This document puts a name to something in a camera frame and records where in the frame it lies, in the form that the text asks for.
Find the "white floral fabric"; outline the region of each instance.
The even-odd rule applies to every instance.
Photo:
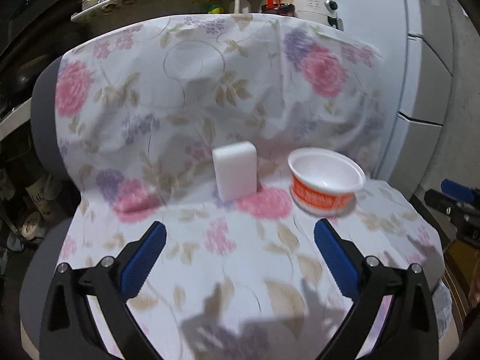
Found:
[[[333,28],[259,14],[162,17],[69,51],[56,126],[82,202],[58,261],[93,266],[159,220],[165,249],[128,306],[164,359],[314,359],[351,302],[314,244],[318,218],[292,202],[286,158],[325,147],[374,168],[381,62]],[[222,203],[211,151],[243,140],[258,151],[259,192]],[[331,223],[388,266],[421,263],[431,288],[442,276],[436,231],[383,181]]]

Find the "bowl rim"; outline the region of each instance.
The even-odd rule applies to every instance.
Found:
[[[316,184],[311,183],[307,178],[305,178],[302,174],[298,173],[296,169],[293,166],[293,162],[297,160],[299,157],[302,157],[306,154],[318,154],[320,156],[329,156],[329,157],[334,157],[344,163],[348,163],[352,169],[356,171],[358,174],[358,183],[355,185],[352,185],[351,187],[348,188],[325,188],[325,187],[320,187]],[[360,191],[363,186],[365,185],[366,182],[366,176],[365,173],[363,172],[362,168],[352,159],[347,157],[346,155],[340,154],[336,151],[329,150],[329,149],[321,149],[321,148],[316,148],[316,147],[304,147],[301,149],[296,149],[292,151],[289,154],[289,157],[287,159],[289,168],[294,174],[294,176],[301,181],[302,184],[306,185],[307,187],[313,189],[314,191],[330,194],[330,195],[344,195],[344,194],[349,194],[349,193],[355,193]]]

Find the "silver bolt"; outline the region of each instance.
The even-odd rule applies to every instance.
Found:
[[[368,256],[366,258],[366,262],[369,266],[371,266],[372,268],[375,267],[375,266],[378,266],[378,264],[380,263],[380,261],[378,260],[378,258],[376,258],[375,256]]]
[[[105,268],[108,268],[113,264],[113,262],[114,262],[114,258],[112,256],[107,256],[102,258],[102,261],[100,261],[100,264],[102,264],[102,266],[104,266]]]
[[[70,268],[69,264],[66,263],[66,262],[62,262],[61,264],[58,265],[57,271],[62,274],[62,273],[65,272],[68,268]]]
[[[412,264],[412,271],[415,272],[416,274],[419,274],[422,272],[422,266],[420,264]]]

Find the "orange and white bowl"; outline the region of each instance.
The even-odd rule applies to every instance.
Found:
[[[288,162],[293,173],[293,198],[314,215],[339,214],[365,185],[362,168],[332,150],[297,149],[290,153]]]

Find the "blue gripper pad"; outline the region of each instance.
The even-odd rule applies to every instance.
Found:
[[[472,190],[452,180],[445,179],[441,184],[442,192],[461,203],[472,203],[475,195]]]
[[[120,295],[124,300],[138,295],[167,242],[167,229],[163,223],[155,222],[148,231],[120,274]]]
[[[342,295],[356,302],[359,297],[360,273],[340,244],[342,239],[337,233],[333,234],[322,221],[315,224],[313,236]]]

